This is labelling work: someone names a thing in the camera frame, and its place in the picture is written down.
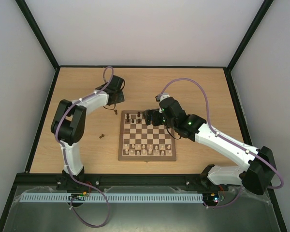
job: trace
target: wooden tabletop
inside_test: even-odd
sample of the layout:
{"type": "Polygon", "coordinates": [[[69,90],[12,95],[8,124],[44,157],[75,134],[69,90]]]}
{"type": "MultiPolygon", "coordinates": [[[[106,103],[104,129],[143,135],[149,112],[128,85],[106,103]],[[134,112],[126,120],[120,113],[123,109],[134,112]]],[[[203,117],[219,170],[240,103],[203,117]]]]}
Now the wooden tabletop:
{"type": "MultiPolygon", "coordinates": [[[[58,103],[62,99],[75,100],[91,93],[103,84],[104,68],[61,68],[50,102],[42,134],[37,146],[31,173],[60,173],[63,158],[59,144],[50,132],[58,103]]],[[[155,96],[173,79],[184,77],[197,81],[205,90],[213,126],[242,141],[230,92],[223,69],[180,68],[115,68],[115,75],[125,79],[125,102],[114,111],[102,107],[86,117],[85,133],[80,141],[80,152],[85,173],[93,174],[196,174],[208,164],[235,164],[204,145],[188,139],[175,142],[175,162],[118,161],[120,115],[122,110],[158,108],[155,96]]],[[[194,84],[181,81],[166,90],[179,101],[187,114],[206,118],[205,101],[194,84]]]]}

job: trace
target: gray floor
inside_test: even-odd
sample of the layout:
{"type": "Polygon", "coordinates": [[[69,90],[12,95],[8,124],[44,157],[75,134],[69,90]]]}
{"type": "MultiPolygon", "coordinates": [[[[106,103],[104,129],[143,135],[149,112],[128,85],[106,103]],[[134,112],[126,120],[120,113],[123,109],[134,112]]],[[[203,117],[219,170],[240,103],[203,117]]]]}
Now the gray floor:
{"type": "MultiPolygon", "coordinates": [[[[49,191],[40,188],[38,191],[49,191]]],[[[172,192],[170,188],[118,188],[110,192],[172,192]]],[[[236,191],[227,195],[231,200],[236,191]]],[[[188,203],[113,203],[109,223],[99,229],[83,225],[65,203],[13,203],[5,232],[278,232],[273,208],[261,198],[243,193],[237,202],[221,209],[188,203]]],[[[87,222],[104,221],[104,203],[87,203],[77,209],[87,222]]]]}

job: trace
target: gray wall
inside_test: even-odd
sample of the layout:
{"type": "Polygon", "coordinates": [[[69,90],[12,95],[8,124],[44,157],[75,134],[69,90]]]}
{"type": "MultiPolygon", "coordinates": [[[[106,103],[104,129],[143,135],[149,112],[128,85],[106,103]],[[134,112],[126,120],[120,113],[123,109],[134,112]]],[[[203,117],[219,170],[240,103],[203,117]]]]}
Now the gray wall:
{"type": "Polygon", "coordinates": [[[226,66],[263,0],[26,0],[60,65],[226,66]]]}
{"type": "Polygon", "coordinates": [[[254,145],[273,150],[284,176],[275,193],[290,231],[290,0],[274,1],[232,74],[254,145]]]}
{"type": "Polygon", "coordinates": [[[23,172],[54,75],[14,0],[0,0],[0,216],[23,172]]]}

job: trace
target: chessboard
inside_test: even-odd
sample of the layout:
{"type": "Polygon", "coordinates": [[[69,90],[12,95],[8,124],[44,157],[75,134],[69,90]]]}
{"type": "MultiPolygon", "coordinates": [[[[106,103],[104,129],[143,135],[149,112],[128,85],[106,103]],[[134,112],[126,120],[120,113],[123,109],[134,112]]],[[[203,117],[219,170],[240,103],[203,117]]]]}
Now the chessboard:
{"type": "Polygon", "coordinates": [[[142,112],[122,111],[118,160],[176,161],[174,130],[146,125],[142,112]]]}

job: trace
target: black metal frame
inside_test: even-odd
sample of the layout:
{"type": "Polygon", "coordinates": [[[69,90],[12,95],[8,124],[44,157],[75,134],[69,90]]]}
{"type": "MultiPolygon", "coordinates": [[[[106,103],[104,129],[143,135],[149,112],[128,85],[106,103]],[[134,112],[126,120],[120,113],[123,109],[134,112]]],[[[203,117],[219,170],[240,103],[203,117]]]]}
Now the black metal frame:
{"type": "MultiPolygon", "coordinates": [[[[61,67],[106,67],[106,65],[62,65],[59,66],[57,63],[52,51],[50,50],[41,30],[39,29],[32,13],[30,12],[26,2],[24,0],[15,0],[21,9],[22,13],[24,14],[26,20],[28,21],[30,27],[32,28],[34,34],[36,35],[38,41],[40,42],[43,50],[45,51],[47,57],[49,58],[50,62],[52,63],[54,69],[56,70],[54,79],[51,85],[51,88],[48,93],[48,97],[45,103],[45,107],[41,116],[40,124],[32,145],[32,149],[29,155],[29,159],[25,168],[25,173],[20,173],[16,175],[14,184],[10,191],[9,197],[7,199],[4,211],[2,213],[0,219],[0,232],[3,231],[5,221],[7,219],[11,204],[13,202],[16,188],[17,186],[55,186],[57,185],[56,176],[58,174],[29,174],[30,168],[33,162],[34,154],[38,145],[38,141],[42,132],[42,128],[44,125],[45,117],[47,114],[47,110],[53,95],[53,91],[56,85],[56,80],[60,71],[61,67]]],[[[247,124],[245,121],[245,117],[241,108],[241,104],[238,99],[238,95],[234,86],[234,82],[232,79],[231,71],[235,64],[237,63],[239,57],[241,56],[242,52],[244,51],[245,47],[247,46],[249,40],[251,39],[253,33],[257,29],[258,25],[260,24],[261,20],[265,16],[267,10],[271,6],[273,0],[264,0],[261,8],[259,9],[257,15],[255,16],[253,22],[251,23],[247,33],[245,34],[244,38],[242,39],[239,47],[237,48],[233,58],[231,59],[228,67],[205,67],[205,66],[113,66],[116,68],[223,68],[227,84],[229,87],[230,95],[232,98],[232,102],[234,105],[235,113],[237,116],[237,120],[239,123],[239,127],[241,130],[241,134],[244,140],[244,143],[251,145],[251,138],[249,136],[247,124]]],[[[200,186],[197,185],[187,185],[187,181],[192,183],[193,179],[197,179],[199,174],[160,174],[160,175],[149,175],[149,174],[86,174],[86,177],[89,177],[92,182],[94,180],[99,181],[99,188],[103,189],[109,186],[170,186],[170,187],[181,187],[186,190],[197,190],[202,191],[200,186]]],[[[282,232],[286,232],[286,226],[281,215],[278,202],[275,196],[275,193],[272,189],[268,190],[271,202],[274,207],[274,211],[276,214],[276,218],[282,232]]]]}

